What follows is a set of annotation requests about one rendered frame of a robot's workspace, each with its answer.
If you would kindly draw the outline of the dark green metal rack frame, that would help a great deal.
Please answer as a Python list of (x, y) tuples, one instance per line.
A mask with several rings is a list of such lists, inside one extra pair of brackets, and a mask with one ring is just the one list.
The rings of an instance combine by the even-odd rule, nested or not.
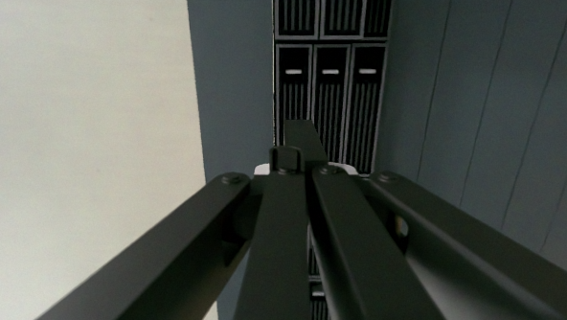
[(567, 270), (567, 0), (395, 0), (389, 41), (275, 40), (275, 0), (187, 3), (206, 184), (269, 163), (276, 44), (389, 43), (373, 172)]

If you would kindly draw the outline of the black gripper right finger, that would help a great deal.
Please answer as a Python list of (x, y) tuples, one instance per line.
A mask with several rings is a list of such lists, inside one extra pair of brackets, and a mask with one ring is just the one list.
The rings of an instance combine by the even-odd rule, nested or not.
[(566, 270), (400, 174), (329, 162), (298, 122), (331, 320), (567, 320)]

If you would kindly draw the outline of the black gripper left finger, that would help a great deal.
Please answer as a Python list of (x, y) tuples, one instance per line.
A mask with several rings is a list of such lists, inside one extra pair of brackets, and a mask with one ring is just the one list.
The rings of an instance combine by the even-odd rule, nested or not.
[(34, 320), (204, 320), (249, 248), (233, 320), (310, 320), (298, 120), (253, 179), (216, 176)]

